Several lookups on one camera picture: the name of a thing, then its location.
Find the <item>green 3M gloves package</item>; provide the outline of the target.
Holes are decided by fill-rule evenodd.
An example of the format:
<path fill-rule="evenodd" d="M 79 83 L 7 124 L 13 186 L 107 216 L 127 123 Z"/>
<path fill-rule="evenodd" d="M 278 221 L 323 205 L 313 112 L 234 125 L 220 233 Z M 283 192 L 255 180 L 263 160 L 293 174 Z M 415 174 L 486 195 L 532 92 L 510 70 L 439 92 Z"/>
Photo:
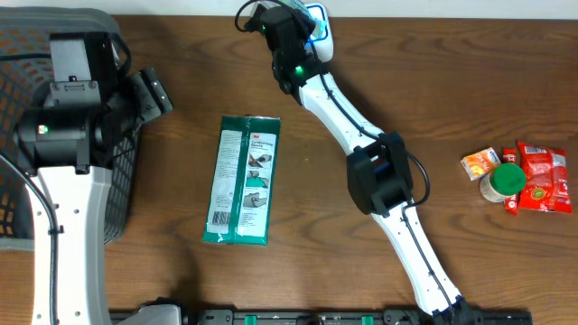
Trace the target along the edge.
<path fill-rule="evenodd" d="M 265 246 L 281 119 L 223 116 L 202 240 Z"/>

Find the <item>orange snack packet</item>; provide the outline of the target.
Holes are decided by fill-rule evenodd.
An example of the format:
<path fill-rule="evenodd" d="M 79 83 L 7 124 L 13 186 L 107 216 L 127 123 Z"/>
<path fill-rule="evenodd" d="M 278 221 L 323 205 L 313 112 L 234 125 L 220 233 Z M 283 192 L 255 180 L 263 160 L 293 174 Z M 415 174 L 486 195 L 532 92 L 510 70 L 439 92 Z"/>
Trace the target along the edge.
<path fill-rule="evenodd" d="M 496 151 L 489 147 L 476 153 L 467 155 L 461 159 L 461 165 L 471 181 L 482 178 L 489 172 L 494 171 L 501 165 Z"/>

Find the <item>green lid jar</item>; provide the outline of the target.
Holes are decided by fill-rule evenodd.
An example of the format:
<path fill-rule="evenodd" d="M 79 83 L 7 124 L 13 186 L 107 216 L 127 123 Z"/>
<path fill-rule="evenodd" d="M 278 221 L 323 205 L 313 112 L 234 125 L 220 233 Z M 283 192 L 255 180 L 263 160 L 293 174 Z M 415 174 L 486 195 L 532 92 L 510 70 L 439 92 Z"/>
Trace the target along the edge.
<path fill-rule="evenodd" d="M 502 163 L 480 181 L 480 193 L 490 202 L 503 202 L 520 193 L 526 186 L 527 176 L 512 162 Z"/>

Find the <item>red instant coffee stick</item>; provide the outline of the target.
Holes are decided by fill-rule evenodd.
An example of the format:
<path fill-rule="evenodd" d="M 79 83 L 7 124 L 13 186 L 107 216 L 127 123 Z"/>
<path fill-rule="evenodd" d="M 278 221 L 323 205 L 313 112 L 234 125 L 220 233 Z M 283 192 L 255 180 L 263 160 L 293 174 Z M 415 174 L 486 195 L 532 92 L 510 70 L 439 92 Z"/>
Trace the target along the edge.
<path fill-rule="evenodd" d="M 504 148 L 502 151 L 502 160 L 504 163 L 517 164 L 517 155 L 514 148 Z M 504 200 L 504 209 L 513 216 L 518 215 L 519 210 L 519 194 L 516 193 L 510 198 Z"/>

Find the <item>red snack bag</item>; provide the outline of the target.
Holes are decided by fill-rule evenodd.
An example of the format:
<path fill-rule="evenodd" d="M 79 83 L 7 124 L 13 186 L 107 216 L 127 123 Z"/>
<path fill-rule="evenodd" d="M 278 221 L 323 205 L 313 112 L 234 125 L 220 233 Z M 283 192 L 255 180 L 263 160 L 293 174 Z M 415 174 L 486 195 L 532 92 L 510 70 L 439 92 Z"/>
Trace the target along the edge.
<path fill-rule="evenodd" d="M 519 141 L 520 167 L 527 177 L 519 207 L 544 212 L 573 212 L 568 186 L 566 150 Z"/>

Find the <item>pale green wipes pack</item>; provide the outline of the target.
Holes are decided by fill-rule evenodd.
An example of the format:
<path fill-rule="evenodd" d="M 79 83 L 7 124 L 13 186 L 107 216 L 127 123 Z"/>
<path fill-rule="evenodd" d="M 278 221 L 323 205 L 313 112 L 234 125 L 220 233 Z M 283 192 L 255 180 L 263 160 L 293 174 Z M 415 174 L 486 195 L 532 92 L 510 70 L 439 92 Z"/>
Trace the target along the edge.
<path fill-rule="evenodd" d="M 306 5 L 300 0 L 287 0 L 286 3 L 303 16 L 311 41 L 323 40 L 327 36 L 327 20 L 319 4 Z"/>

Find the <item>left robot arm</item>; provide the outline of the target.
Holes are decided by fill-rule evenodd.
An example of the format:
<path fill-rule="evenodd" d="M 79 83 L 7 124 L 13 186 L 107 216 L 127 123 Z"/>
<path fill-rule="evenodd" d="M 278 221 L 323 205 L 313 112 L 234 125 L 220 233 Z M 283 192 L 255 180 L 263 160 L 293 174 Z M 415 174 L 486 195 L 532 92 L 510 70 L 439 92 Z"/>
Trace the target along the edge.
<path fill-rule="evenodd" d="M 54 78 L 14 129 L 33 213 L 36 324 L 108 324 L 105 218 L 114 165 L 141 127 L 172 111 L 154 70 L 132 72 L 111 32 L 49 39 Z"/>

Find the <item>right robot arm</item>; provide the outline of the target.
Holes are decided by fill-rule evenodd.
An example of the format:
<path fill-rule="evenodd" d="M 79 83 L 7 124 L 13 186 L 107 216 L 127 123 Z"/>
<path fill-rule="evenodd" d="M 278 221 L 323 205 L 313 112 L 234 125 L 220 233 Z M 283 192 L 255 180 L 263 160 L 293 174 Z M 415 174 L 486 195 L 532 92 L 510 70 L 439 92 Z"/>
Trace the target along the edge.
<path fill-rule="evenodd" d="M 431 194 L 413 195 L 411 168 L 424 166 L 397 132 L 369 122 L 343 94 L 329 72 L 332 36 L 327 19 L 300 1 L 255 1 L 242 33 L 262 34 L 272 54 L 279 88 L 316 116 L 346 154 L 348 191 L 356 207 L 386 234 L 412 285 L 418 308 L 433 324 L 480 324 L 483 317 L 443 270 L 417 209 Z"/>

